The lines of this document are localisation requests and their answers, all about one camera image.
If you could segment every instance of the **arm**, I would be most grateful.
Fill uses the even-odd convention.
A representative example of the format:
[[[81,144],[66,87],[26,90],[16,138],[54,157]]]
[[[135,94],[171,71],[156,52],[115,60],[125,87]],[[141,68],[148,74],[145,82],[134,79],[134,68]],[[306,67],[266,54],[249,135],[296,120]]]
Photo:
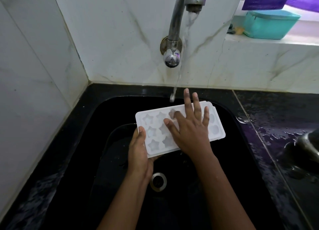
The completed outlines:
[[[153,174],[153,162],[145,148],[146,132],[136,129],[129,147],[128,170],[97,230],[135,229],[147,185]]]
[[[189,90],[184,91],[186,118],[175,112],[178,131],[173,122],[164,119],[174,141],[193,161],[203,185],[213,229],[255,229],[239,202],[218,159],[212,152],[208,138],[209,111],[204,109],[204,119],[197,93],[193,93],[194,110]]]

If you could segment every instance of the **black countertop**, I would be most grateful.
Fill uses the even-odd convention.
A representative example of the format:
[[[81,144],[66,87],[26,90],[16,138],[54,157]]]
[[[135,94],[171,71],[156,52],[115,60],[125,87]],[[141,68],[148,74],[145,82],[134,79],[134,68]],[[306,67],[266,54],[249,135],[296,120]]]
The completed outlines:
[[[294,164],[285,147],[299,134],[319,128],[319,95],[195,88],[190,91],[196,91],[201,100],[227,108],[238,119],[285,228],[319,229],[318,174]],[[171,92],[170,87],[91,84],[6,214],[0,229],[41,228],[82,134],[102,102],[117,96],[169,98]],[[176,98],[182,97],[179,88]]]

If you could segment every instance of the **black sink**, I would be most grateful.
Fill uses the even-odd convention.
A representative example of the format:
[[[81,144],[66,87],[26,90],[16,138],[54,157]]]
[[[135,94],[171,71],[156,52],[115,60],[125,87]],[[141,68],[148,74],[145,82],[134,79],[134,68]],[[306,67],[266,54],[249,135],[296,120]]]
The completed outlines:
[[[100,104],[88,123],[56,194],[42,229],[95,229],[127,170],[127,151],[135,113],[183,104],[159,97],[115,97]],[[214,104],[226,137],[211,142],[229,182],[257,229],[283,229],[237,119]],[[148,187],[137,229],[210,229],[201,184],[195,168],[181,151],[163,155],[154,172],[167,178],[167,187]]]

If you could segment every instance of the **hand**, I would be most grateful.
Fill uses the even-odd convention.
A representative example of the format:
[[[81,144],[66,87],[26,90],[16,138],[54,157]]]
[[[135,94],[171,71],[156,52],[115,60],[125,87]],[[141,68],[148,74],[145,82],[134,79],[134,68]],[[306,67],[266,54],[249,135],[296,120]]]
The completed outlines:
[[[204,119],[202,120],[202,110],[196,92],[193,93],[193,102],[194,110],[189,97],[189,90],[185,89],[186,118],[179,111],[174,113],[174,118],[177,119],[179,125],[179,131],[170,119],[164,119],[164,123],[171,132],[175,143],[192,160],[205,153],[213,153],[208,138],[208,107],[204,109]]]
[[[144,127],[136,128],[130,142],[128,155],[128,174],[135,175],[145,183],[149,183],[153,175],[154,161],[159,157],[147,158],[145,148],[146,132]]]

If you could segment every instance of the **water stream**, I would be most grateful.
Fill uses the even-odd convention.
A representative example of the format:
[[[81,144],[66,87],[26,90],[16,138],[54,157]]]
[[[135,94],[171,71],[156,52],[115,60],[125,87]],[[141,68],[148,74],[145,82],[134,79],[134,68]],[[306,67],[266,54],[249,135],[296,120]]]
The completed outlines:
[[[188,57],[187,48],[188,48],[188,40],[189,40],[190,28],[194,24],[194,22],[197,19],[198,15],[199,15],[199,13],[193,13],[193,12],[188,12],[187,13],[186,26],[185,26],[185,30],[184,30],[184,35],[182,37],[183,47],[182,47],[182,51],[181,51],[181,63],[180,63],[180,67],[179,67],[179,70],[178,70],[177,81],[176,81],[173,93],[171,94],[171,97],[170,97],[170,100],[169,100],[170,102],[174,102],[174,100],[175,100],[175,94],[176,94],[177,87],[179,87],[179,81],[181,79],[183,65],[185,64],[185,62],[187,60],[187,57]]]

